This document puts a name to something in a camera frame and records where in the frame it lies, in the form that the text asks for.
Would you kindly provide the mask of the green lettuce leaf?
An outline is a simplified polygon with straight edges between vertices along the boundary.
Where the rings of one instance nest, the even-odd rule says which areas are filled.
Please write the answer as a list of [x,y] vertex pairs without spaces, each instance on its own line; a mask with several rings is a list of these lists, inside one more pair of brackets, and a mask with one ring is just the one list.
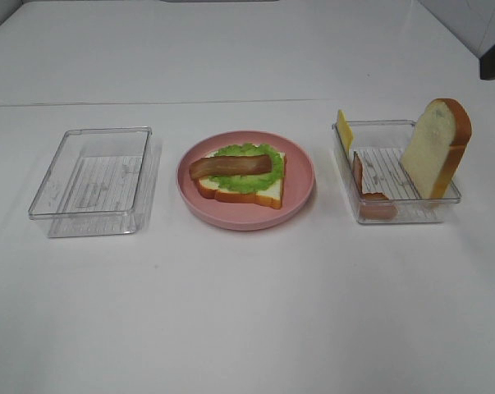
[[252,194],[267,190],[284,177],[285,154],[269,144],[231,144],[211,154],[213,156],[258,156],[267,154],[272,161],[272,170],[257,175],[207,176],[199,179],[202,185],[214,189],[241,194]]

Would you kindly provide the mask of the bread slice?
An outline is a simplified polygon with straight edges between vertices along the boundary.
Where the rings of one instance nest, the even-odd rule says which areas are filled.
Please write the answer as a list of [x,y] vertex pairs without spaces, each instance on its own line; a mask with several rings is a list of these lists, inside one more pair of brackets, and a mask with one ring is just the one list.
[[229,192],[228,190],[214,189],[206,185],[202,185],[199,179],[192,180],[198,192],[206,199],[215,199],[225,203],[247,203],[257,204],[264,207],[280,209],[283,201],[284,178],[286,175],[286,154],[284,164],[284,177],[267,190],[261,190],[252,194],[241,194],[238,192]]
[[401,165],[423,199],[441,199],[472,136],[469,115],[453,98],[436,98],[415,123]]

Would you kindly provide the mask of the bacon strip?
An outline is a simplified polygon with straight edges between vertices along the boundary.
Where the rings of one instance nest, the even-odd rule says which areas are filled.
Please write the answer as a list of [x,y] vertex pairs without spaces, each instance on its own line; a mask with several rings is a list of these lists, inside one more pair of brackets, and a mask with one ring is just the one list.
[[388,221],[397,215],[394,203],[381,192],[363,192],[363,164],[357,152],[353,153],[352,173],[360,198],[360,216],[364,219]]
[[201,158],[189,166],[192,180],[206,176],[244,176],[271,172],[273,162],[267,154],[255,156],[214,156]]

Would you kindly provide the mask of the yellow cheese slice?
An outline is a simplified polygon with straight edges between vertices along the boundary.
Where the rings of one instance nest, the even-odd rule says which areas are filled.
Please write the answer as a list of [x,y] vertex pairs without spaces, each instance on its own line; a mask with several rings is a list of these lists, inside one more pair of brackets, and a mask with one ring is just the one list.
[[345,114],[341,109],[337,111],[336,128],[341,139],[342,147],[345,150],[346,157],[349,158],[354,135],[349,123],[346,120]]

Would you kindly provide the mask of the pink round plate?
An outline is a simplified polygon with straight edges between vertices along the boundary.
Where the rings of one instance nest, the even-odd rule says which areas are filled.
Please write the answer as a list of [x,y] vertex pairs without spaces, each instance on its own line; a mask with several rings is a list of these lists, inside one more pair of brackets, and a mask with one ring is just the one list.
[[[245,142],[269,144],[286,154],[280,209],[206,199],[190,179],[189,166],[192,162],[223,146]],[[309,199],[315,179],[309,156],[295,142],[263,131],[229,131],[202,140],[189,149],[178,164],[176,183],[186,206],[196,217],[228,230],[253,231],[275,226],[297,214]]]

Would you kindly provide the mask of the right clear plastic tray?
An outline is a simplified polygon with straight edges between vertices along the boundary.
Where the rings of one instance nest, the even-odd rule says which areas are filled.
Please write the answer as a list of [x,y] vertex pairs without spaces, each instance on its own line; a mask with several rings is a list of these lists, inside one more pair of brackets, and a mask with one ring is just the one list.
[[[422,199],[401,166],[404,148],[415,128],[412,120],[349,121],[354,135],[350,157],[346,157],[332,124],[334,154],[355,220],[364,225],[444,222],[449,212],[461,202],[461,193],[451,183],[441,199]],[[360,198],[352,173],[353,153],[363,164],[363,192],[381,192],[394,203],[397,215],[388,221],[364,219],[360,216]]]

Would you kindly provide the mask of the clear plastic tray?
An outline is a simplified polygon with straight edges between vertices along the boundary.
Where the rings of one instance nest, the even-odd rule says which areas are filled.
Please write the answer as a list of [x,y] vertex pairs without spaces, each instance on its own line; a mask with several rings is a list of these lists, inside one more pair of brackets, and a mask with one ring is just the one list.
[[[349,121],[354,135],[350,157],[346,157],[332,124],[334,154],[355,220],[364,225],[444,222],[449,212],[461,202],[461,193],[451,183],[441,199],[422,199],[401,166],[404,148],[415,128],[412,120]],[[394,203],[397,215],[388,221],[364,219],[360,216],[360,198],[352,173],[353,153],[363,164],[363,192],[381,192]]]
[[133,234],[148,221],[158,156],[148,127],[67,131],[29,207],[48,238]]

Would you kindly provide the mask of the left clear plastic tray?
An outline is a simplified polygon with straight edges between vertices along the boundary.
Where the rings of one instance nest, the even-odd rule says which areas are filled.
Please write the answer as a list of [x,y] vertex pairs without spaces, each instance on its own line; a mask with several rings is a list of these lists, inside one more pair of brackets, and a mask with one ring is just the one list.
[[29,207],[48,238],[133,234],[148,221],[158,156],[148,127],[67,131]]

